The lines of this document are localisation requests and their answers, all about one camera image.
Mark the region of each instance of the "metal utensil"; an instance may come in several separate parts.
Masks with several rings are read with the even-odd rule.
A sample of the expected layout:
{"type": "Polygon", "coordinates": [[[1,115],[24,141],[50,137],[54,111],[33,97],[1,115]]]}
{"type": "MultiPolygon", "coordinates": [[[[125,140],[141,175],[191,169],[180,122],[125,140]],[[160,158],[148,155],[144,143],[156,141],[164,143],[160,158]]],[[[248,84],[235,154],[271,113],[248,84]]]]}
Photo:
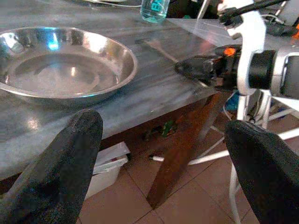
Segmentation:
{"type": "Polygon", "coordinates": [[[121,43],[75,28],[0,34],[0,89],[25,100],[86,105],[128,84],[137,59],[121,43]]]}

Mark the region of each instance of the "black cable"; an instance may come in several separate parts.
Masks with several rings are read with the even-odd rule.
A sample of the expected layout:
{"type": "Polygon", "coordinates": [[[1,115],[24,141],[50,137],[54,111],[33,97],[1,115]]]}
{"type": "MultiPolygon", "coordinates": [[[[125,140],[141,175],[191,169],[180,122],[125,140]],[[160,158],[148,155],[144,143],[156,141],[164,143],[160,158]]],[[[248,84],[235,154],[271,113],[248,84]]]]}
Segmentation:
{"type": "Polygon", "coordinates": [[[248,6],[244,6],[244,7],[241,7],[241,8],[238,8],[238,9],[235,9],[235,10],[232,10],[230,12],[223,14],[220,18],[220,22],[226,22],[227,20],[229,20],[232,17],[238,16],[238,15],[250,12],[250,11],[265,8],[268,6],[272,6],[272,5],[278,4],[283,1],[289,1],[289,0],[264,0],[264,1],[260,1],[260,2],[255,2],[248,6]]]}

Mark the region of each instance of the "tiled floor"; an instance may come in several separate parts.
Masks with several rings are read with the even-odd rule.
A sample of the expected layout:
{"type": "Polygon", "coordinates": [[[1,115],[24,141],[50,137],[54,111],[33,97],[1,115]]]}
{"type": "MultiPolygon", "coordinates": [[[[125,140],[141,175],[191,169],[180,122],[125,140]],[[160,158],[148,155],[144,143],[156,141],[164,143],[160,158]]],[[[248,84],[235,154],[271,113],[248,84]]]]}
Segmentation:
{"type": "MultiPolygon", "coordinates": [[[[218,124],[223,124],[223,116],[218,124]]],[[[282,132],[299,126],[299,119],[286,116],[269,125],[274,132],[282,132]]],[[[221,135],[210,130],[206,148],[221,135]]],[[[299,149],[299,138],[287,141],[293,149],[299,149]]],[[[228,201],[231,169],[229,157],[189,166],[181,176],[167,201],[152,210],[145,197],[161,165],[150,161],[148,155],[162,151],[159,144],[134,143],[143,147],[126,164],[116,183],[84,202],[78,224],[230,224],[233,223],[228,201]]],[[[220,144],[211,153],[225,149],[220,144]]],[[[250,205],[240,190],[236,196],[237,207],[243,224],[258,223],[250,205]]]]}

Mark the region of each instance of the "metal bowl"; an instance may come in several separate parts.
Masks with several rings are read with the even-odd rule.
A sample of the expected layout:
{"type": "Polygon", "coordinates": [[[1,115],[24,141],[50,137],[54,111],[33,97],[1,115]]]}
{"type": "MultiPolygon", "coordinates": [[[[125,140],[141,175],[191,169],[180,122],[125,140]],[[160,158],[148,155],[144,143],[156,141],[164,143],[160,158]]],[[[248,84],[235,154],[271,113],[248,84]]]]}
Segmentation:
{"type": "Polygon", "coordinates": [[[128,84],[137,59],[121,43],[75,28],[0,34],[0,89],[30,102],[87,105],[128,84]]]}

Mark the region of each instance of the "bowl rim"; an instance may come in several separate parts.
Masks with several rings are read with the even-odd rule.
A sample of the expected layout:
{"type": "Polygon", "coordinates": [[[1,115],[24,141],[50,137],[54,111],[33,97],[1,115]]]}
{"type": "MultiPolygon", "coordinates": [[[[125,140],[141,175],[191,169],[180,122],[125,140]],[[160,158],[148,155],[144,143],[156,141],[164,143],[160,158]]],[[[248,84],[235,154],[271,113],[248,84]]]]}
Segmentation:
{"type": "Polygon", "coordinates": [[[106,37],[104,35],[95,33],[95,32],[90,32],[90,31],[86,31],[86,30],[82,30],[79,28],[74,28],[74,27],[22,27],[22,28],[16,28],[16,29],[10,29],[10,30],[6,30],[4,32],[0,32],[0,35],[5,34],[5,33],[9,33],[9,32],[15,32],[17,30],[22,30],[22,29],[45,29],[45,28],[49,28],[49,29],[68,29],[68,30],[76,30],[79,32],[84,32],[84,33],[90,33],[90,34],[96,34],[102,37],[105,37],[107,39],[109,39],[110,41],[120,45],[121,47],[123,47],[125,50],[127,50],[130,54],[130,56],[133,59],[133,70],[131,71],[131,73],[129,74],[128,77],[126,77],[124,80],[122,80],[121,82],[119,82],[116,85],[113,85],[111,87],[108,87],[106,89],[100,90],[98,92],[90,92],[90,93],[79,93],[79,94],[65,94],[62,96],[51,96],[49,94],[41,94],[41,93],[36,93],[34,91],[28,91],[28,90],[23,90],[23,89],[19,89],[10,85],[7,85],[3,82],[0,82],[0,89],[19,95],[19,96],[24,96],[24,97],[32,97],[32,98],[44,98],[44,99],[76,99],[76,98],[87,98],[87,97],[94,97],[94,96],[98,96],[98,95],[103,95],[112,91],[115,91],[123,86],[125,86],[126,84],[128,84],[129,82],[132,81],[132,79],[136,76],[137,73],[137,69],[138,69],[138,60],[136,58],[136,56],[134,55],[134,53],[132,52],[131,49],[129,49],[128,47],[126,47],[124,44],[110,38],[110,37],[106,37]]]}

